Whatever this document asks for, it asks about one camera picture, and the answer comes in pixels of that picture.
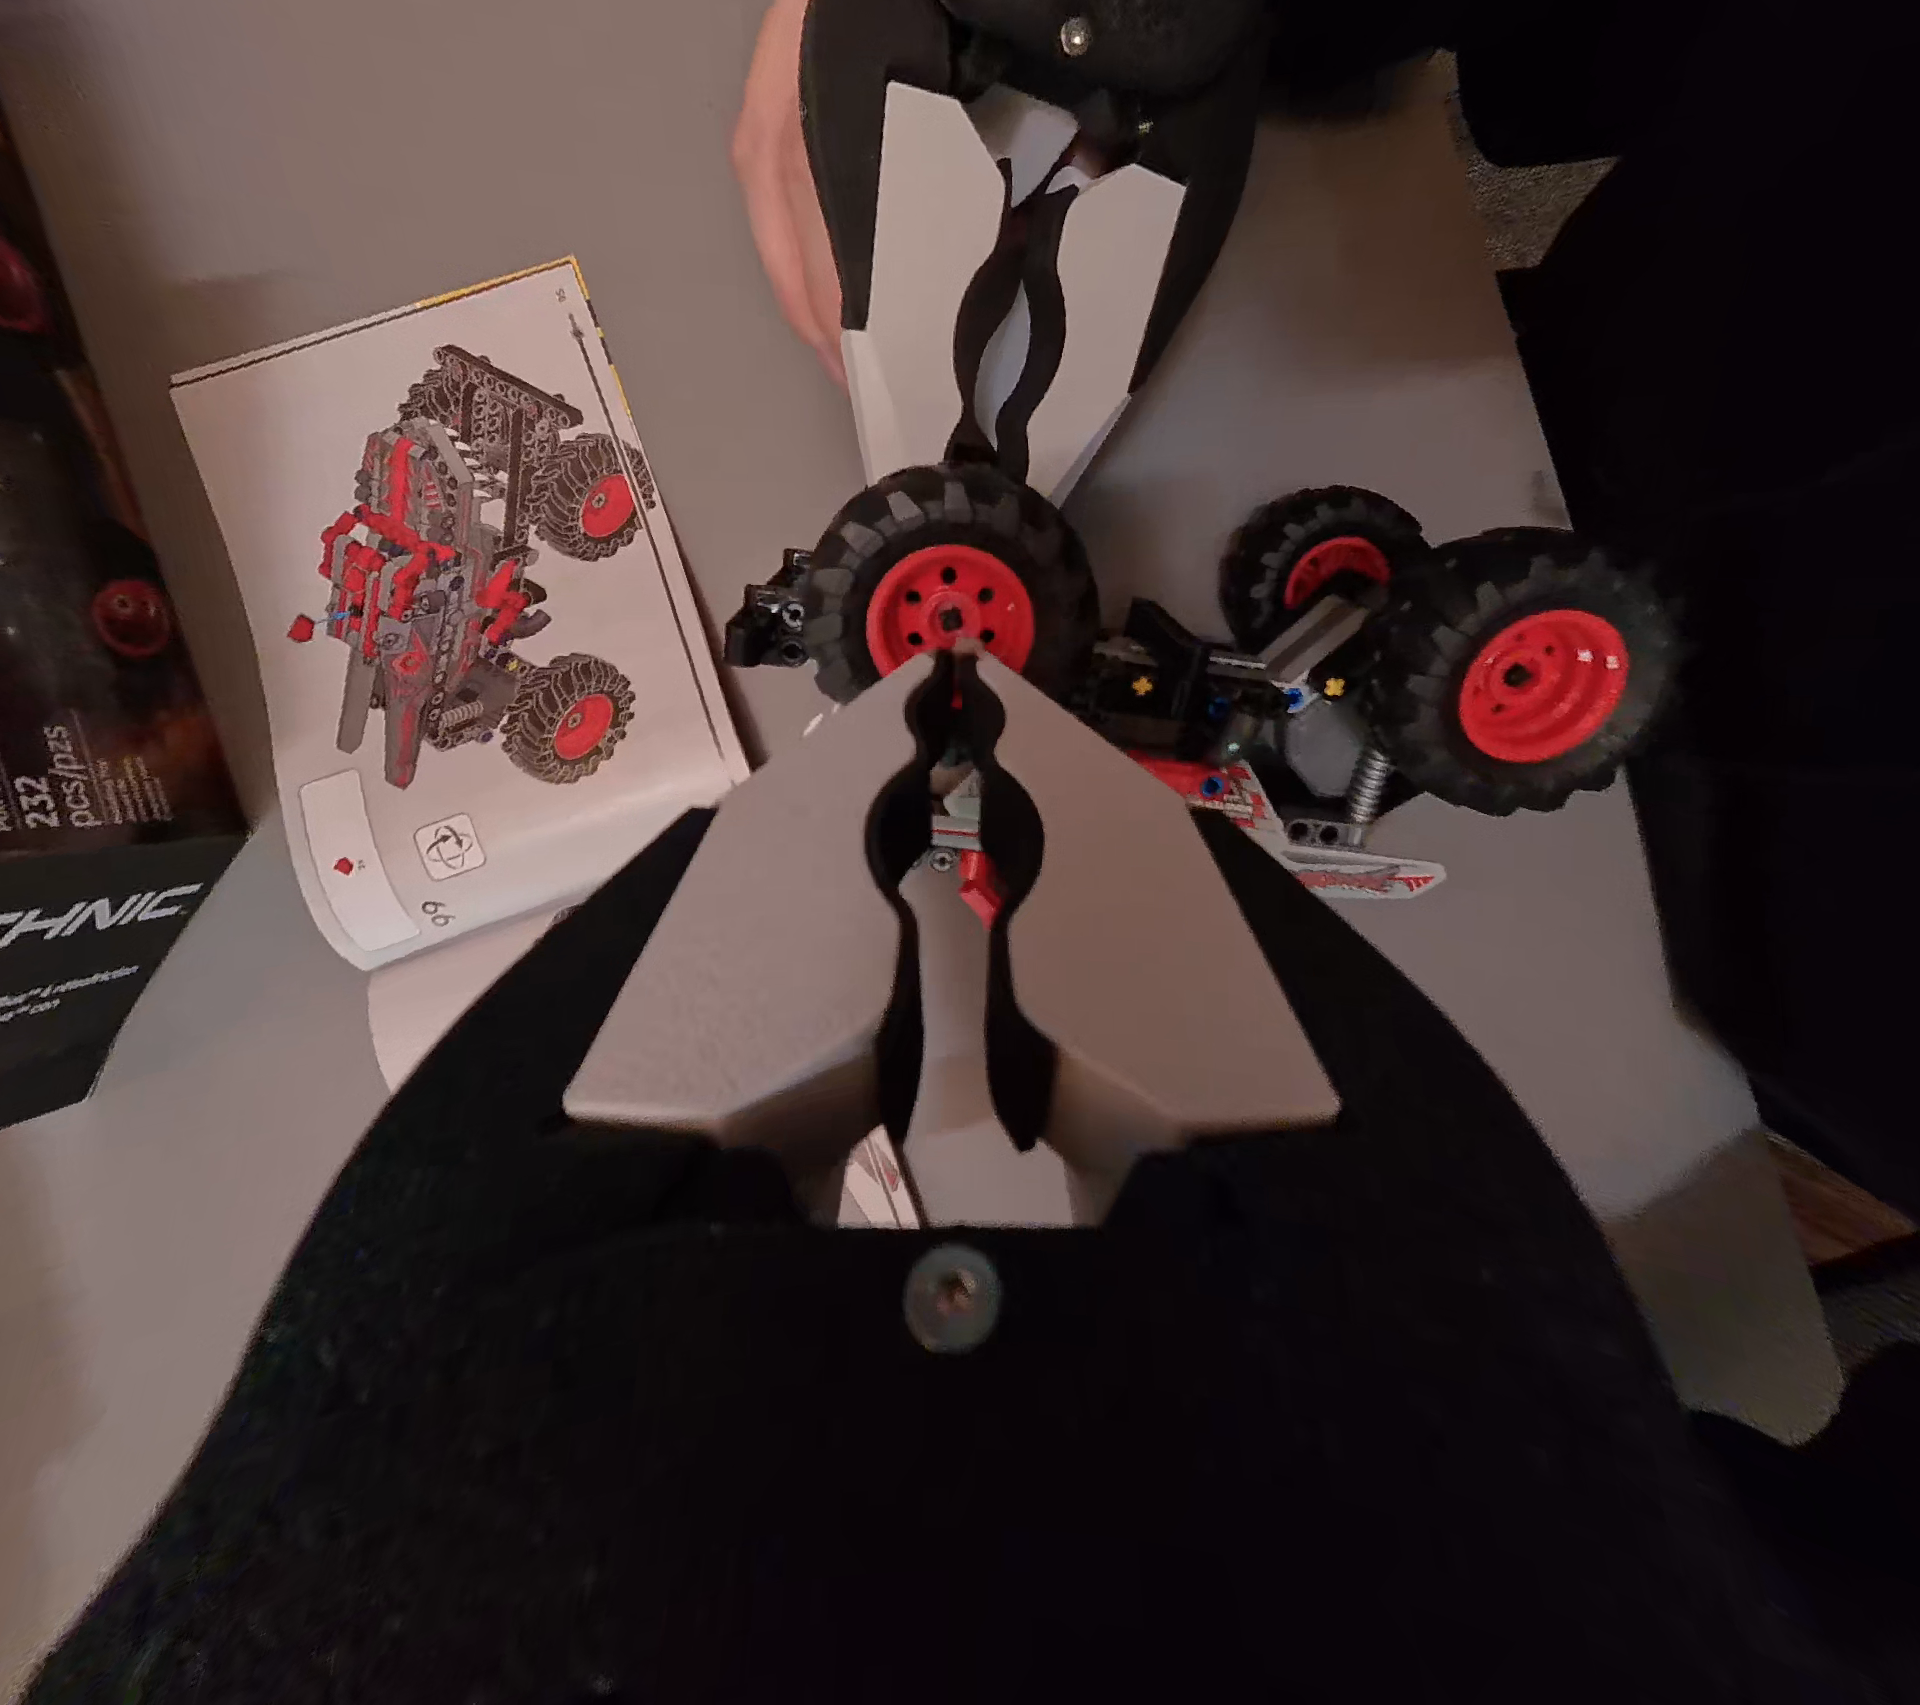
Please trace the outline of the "person's right hand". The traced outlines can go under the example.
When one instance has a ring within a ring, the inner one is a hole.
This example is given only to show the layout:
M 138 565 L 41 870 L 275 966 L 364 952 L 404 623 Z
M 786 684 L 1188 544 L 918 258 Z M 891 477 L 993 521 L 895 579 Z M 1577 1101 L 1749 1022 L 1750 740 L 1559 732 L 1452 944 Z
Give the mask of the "person's right hand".
M 763 15 L 732 133 L 732 172 L 785 322 L 844 387 L 844 307 L 805 140 L 808 3 L 771 0 Z

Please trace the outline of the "black toy set box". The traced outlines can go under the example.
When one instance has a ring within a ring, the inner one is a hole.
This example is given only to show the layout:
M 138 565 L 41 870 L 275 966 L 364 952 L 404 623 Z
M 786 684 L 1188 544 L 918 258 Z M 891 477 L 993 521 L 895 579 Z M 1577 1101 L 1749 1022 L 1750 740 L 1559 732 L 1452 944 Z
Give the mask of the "black toy set box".
M 248 836 L 2 131 L 2 1126 L 80 1104 Z

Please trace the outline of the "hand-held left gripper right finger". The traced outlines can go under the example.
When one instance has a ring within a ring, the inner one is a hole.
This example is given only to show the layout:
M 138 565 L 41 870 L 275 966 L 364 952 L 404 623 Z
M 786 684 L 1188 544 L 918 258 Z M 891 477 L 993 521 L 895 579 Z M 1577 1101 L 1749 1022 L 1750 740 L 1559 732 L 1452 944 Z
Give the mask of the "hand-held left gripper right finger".
M 1204 1140 L 1330 1126 L 1338 1096 L 1188 806 L 987 655 L 964 655 L 981 774 L 987 1080 L 1077 1206 Z

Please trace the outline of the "person's black clothing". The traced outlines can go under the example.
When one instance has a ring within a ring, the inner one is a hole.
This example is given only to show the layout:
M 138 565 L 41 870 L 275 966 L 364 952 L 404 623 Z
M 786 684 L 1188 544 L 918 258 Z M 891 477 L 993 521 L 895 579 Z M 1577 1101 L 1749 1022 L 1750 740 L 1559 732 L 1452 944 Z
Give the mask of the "person's black clothing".
M 1684 1000 L 1916 1212 L 1918 0 L 1277 0 L 1274 66 L 1452 50 L 1500 166 L 1608 159 L 1509 317 L 1579 529 L 1683 604 L 1630 781 Z

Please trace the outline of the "black red toy monster truck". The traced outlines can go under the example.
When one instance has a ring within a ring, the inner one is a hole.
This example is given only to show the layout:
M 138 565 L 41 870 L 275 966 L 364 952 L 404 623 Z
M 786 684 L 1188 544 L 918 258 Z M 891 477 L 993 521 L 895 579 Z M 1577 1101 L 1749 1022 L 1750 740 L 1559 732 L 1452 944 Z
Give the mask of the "black red toy monster truck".
M 1417 795 L 1484 816 L 1606 788 L 1668 702 L 1681 643 L 1653 573 L 1565 529 L 1430 542 L 1364 489 L 1260 505 L 1217 575 L 1224 637 L 1137 596 L 1115 630 L 1065 512 L 989 450 L 858 493 L 743 592 L 734 666 L 808 669 L 846 705 L 970 643 L 1224 814 L 1308 886 L 1415 897 L 1443 867 L 1372 852 Z

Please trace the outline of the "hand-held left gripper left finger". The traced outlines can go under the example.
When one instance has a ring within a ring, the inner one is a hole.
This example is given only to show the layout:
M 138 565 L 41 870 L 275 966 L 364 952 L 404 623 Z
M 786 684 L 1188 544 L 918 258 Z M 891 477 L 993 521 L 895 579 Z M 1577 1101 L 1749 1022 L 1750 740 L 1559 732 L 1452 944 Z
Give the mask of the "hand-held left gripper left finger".
M 566 1118 L 729 1150 L 903 1144 L 920 1091 L 918 922 L 957 655 L 933 652 L 716 811 L 571 1081 Z

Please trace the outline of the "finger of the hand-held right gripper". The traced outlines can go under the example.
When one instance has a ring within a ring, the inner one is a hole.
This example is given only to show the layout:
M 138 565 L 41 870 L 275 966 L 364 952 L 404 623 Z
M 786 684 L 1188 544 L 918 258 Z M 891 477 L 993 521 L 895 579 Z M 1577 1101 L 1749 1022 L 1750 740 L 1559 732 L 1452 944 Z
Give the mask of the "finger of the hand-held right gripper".
M 1015 205 L 1065 194 L 1058 252 L 1067 340 L 1026 427 L 1026 480 L 1062 503 L 1091 469 L 1131 401 L 1147 322 L 1187 188 L 1069 137 L 1069 113 L 1026 93 L 996 96 L 996 156 L 1010 163 Z
M 954 328 L 1005 205 L 1050 175 L 1050 107 L 1009 87 L 970 104 L 885 95 L 868 320 L 842 330 L 866 484 L 945 459 L 963 413 Z

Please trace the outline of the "grey desk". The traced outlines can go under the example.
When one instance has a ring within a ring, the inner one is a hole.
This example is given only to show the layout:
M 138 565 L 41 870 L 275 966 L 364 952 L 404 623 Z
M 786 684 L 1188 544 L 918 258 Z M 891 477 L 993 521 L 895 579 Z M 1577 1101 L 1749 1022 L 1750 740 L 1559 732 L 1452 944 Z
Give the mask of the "grey desk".
M 368 989 L 276 819 L 171 375 L 575 255 L 719 618 L 863 482 L 729 163 L 766 3 L 4 0 L 12 131 L 261 819 L 96 1091 L 4 1131 L 4 1699 L 180 1476 L 385 1104 Z M 1444 91 L 1417 70 L 1378 116 L 1260 131 L 1220 264 L 1074 505 L 1120 596 L 1207 612 L 1220 540 L 1295 487 L 1391 493 L 1443 538 L 1555 517 Z M 1624 788 L 1397 824 L 1452 881 L 1343 913 L 1518 1096 L 1684 1399 L 1808 1439 L 1841 1367 L 1746 1086 L 1675 1008 Z

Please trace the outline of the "white instruction booklet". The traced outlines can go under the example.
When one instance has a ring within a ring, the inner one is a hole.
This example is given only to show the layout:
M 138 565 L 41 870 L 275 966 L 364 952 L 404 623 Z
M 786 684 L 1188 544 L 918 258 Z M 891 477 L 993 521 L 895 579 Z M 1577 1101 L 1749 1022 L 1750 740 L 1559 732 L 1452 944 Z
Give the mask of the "white instruction booklet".
M 490 984 L 748 776 L 575 258 L 172 380 L 288 847 L 397 1091 Z

